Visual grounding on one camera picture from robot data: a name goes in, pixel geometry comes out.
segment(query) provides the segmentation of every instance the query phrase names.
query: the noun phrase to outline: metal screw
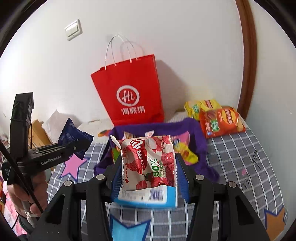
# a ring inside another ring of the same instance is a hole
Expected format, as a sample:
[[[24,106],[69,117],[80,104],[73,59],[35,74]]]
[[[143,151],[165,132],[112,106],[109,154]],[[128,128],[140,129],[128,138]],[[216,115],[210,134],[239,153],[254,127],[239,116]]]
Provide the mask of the metal screw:
[[[229,182],[228,185],[231,187],[231,188],[235,188],[237,186],[237,184],[235,182]]]
[[[70,180],[67,180],[64,182],[65,187],[71,186],[72,182]]]
[[[199,180],[199,181],[202,181],[202,180],[205,179],[205,177],[204,177],[203,175],[201,175],[201,174],[196,175],[195,178],[196,178],[197,180]]]
[[[104,178],[105,178],[104,174],[99,174],[99,175],[96,176],[97,180],[103,180]]]

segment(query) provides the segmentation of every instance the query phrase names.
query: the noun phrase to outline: white plastic bag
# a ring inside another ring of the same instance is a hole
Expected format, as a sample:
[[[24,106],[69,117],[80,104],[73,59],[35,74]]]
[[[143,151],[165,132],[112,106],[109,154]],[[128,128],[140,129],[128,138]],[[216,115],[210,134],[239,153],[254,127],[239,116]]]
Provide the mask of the white plastic bag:
[[[74,115],[62,114],[57,110],[51,115],[51,117],[42,124],[42,128],[45,130],[49,140],[52,143],[57,143],[59,136],[67,122],[67,119],[71,118],[74,125],[78,127],[81,122]]]
[[[109,130],[113,129],[112,121],[108,119],[82,123],[78,129],[94,136],[92,143],[106,144],[109,141]]]

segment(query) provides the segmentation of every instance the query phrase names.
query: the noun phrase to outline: checkered bed sheet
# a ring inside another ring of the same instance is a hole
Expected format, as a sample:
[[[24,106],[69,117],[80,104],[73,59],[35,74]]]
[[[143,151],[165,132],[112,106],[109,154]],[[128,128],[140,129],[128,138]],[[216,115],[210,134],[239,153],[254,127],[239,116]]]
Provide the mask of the checkered bed sheet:
[[[104,144],[90,146],[85,155],[90,160],[80,167],[78,182],[88,181],[94,176],[93,168],[100,161],[104,147]],[[219,172],[219,183],[234,181],[239,185],[264,225],[264,209],[277,214],[283,207],[281,190],[272,166],[250,129],[238,134],[209,139],[207,162]],[[63,163],[59,164],[50,178],[47,190],[49,201],[66,180],[73,180],[70,175],[60,178],[64,167]],[[212,241],[218,238],[219,224],[218,201],[214,201],[213,205]],[[180,194],[176,209],[138,209],[106,203],[108,218],[112,214],[127,226],[151,219],[146,241],[186,240],[193,208],[194,204],[187,204]],[[82,239],[87,240],[85,200],[81,202],[81,220]]]

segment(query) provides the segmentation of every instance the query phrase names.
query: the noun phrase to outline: light switch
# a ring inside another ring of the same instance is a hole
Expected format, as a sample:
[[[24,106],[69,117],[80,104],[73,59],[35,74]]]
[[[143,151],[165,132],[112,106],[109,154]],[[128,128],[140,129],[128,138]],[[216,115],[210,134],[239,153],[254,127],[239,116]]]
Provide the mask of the light switch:
[[[80,35],[82,33],[82,29],[79,19],[65,27],[65,32],[68,40],[71,40]]]

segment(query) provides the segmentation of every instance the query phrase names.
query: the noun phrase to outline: human hand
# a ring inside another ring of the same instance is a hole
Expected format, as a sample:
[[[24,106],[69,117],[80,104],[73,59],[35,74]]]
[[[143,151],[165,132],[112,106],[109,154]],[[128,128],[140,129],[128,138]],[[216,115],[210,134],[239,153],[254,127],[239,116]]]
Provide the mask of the human hand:
[[[48,194],[46,192],[48,184],[46,182],[45,172],[41,172],[34,176],[32,178],[32,183],[35,186],[34,194],[37,200],[39,201],[42,209],[44,210],[48,205]],[[11,198],[11,201],[15,206],[15,210],[23,217],[27,217],[24,207],[22,205],[22,201],[29,201],[30,203],[33,203],[34,201],[32,197],[29,196],[18,184],[12,184],[7,186],[7,190]],[[41,212],[35,203],[31,205],[30,211],[31,213],[36,214],[39,217],[41,216]]]

